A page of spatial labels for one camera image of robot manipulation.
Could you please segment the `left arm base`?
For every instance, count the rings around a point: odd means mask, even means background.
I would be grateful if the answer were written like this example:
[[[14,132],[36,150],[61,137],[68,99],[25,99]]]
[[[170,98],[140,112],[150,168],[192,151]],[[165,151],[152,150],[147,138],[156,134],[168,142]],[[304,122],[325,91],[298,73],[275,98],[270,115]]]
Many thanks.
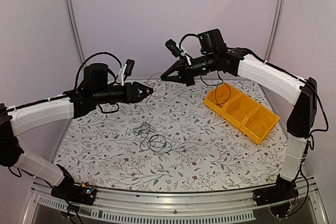
[[[74,178],[61,165],[57,164],[64,174],[58,186],[53,186],[51,195],[64,201],[93,206],[97,194],[97,186],[88,182],[76,184]]]

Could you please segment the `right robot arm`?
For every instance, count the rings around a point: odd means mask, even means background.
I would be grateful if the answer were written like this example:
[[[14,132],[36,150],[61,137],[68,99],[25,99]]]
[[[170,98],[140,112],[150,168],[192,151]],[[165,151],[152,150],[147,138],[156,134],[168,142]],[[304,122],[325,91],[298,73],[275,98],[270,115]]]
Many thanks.
[[[166,48],[178,60],[161,74],[161,80],[192,86],[194,78],[210,72],[222,71],[258,83],[283,97],[293,105],[287,120],[288,146],[283,166],[278,176],[283,180],[271,190],[276,201],[291,194],[294,181],[305,160],[308,141],[312,140],[312,128],[317,108],[322,107],[317,93],[317,82],[313,78],[302,79],[259,58],[248,48],[229,48],[219,29],[193,34],[199,40],[201,56],[192,58],[181,42],[166,41]]]

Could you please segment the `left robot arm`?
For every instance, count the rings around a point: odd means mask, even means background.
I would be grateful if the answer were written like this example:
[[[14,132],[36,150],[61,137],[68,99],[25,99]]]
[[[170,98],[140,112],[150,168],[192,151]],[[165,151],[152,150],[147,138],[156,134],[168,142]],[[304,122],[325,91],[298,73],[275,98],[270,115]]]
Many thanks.
[[[153,93],[152,88],[141,83],[126,82],[134,60],[117,63],[120,69],[115,74],[105,63],[84,62],[77,71],[83,73],[83,80],[76,76],[73,89],[19,106],[1,104],[1,166],[37,177],[57,188],[67,200],[75,199],[78,188],[73,177],[63,167],[22,148],[18,136],[49,123],[81,118],[104,104],[136,104]]]

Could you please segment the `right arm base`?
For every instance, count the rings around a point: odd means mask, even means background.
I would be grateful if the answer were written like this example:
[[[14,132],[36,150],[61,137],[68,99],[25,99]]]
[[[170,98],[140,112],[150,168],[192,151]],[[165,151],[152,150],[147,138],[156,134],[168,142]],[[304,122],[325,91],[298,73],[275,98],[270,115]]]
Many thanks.
[[[252,199],[257,206],[277,203],[270,207],[270,212],[276,218],[284,218],[291,213],[298,196],[295,180],[288,181],[278,175],[274,186],[254,190]]]

